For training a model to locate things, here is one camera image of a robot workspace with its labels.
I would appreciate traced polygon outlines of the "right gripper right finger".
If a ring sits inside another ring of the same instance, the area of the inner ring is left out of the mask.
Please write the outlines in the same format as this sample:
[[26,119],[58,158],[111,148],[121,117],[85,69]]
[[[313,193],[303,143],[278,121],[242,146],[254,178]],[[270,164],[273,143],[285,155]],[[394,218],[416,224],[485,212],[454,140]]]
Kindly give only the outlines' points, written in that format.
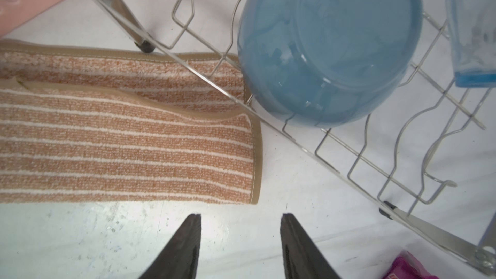
[[286,278],[340,279],[293,214],[283,214],[280,234]]

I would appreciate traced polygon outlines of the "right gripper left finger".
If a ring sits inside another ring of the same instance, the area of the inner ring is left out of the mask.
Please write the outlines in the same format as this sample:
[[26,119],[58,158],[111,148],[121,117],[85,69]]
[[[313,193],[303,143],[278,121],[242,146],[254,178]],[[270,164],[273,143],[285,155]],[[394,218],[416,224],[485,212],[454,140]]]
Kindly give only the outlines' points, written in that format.
[[201,229],[201,215],[190,214],[139,279],[196,278]]

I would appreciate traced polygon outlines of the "brown striped square dishcloth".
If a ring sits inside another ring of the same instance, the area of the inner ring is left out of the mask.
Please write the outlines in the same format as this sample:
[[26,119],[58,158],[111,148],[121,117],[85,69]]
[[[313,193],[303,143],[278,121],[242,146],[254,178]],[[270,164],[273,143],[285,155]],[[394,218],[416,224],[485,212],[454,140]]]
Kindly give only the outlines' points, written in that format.
[[260,122],[213,54],[1,42],[1,202],[256,204]]

